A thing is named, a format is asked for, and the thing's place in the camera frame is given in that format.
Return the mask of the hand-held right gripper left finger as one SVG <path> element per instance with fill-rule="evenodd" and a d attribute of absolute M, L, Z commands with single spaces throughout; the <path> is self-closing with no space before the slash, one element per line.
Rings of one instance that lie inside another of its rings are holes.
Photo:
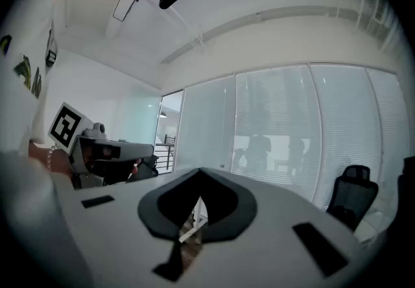
<path fill-rule="evenodd" d="M 186 171 L 140 182 L 91 189 L 73 189 L 69 179 L 54 174 L 58 203 L 82 256 L 77 273 L 65 271 L 70 287 L 200 287 L 191 267 L 176 282 L 154 273 L 171 254 L 172 241 L 154 237 L 138 215 L 138 204 L 157 189 Z"/>

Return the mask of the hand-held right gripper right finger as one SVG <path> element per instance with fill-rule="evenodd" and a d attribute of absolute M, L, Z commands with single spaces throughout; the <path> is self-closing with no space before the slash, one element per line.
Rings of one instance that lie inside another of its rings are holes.
<path fill-rule="evenodd" d="M 343 287 L 358 267 L 364 248 L 341 222 L 302 196 L 295 185 L 269 184 L 219 171 L 249 189 L 257 215 L 236 239 L 208 243 L 181 277 L 182 287 Z M 347 260 L 326 277 L 292 229 L 311 223 Z"/>

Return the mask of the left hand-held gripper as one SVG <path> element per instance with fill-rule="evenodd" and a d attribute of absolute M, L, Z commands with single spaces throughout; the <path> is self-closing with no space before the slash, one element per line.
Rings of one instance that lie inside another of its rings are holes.
<path fill-rule="evenodd" d="M 49 129 L 54 145 L 47 155 L 53 168 L 53 152 L 60 150 L 70 166 L 76 189 L 102 187 L 121 182 L 115 161 L 130 161 L 153 155 L 151 144 L 110 141 L 105 127 L 94 123 L 68 103 L 63 103 Z"/>

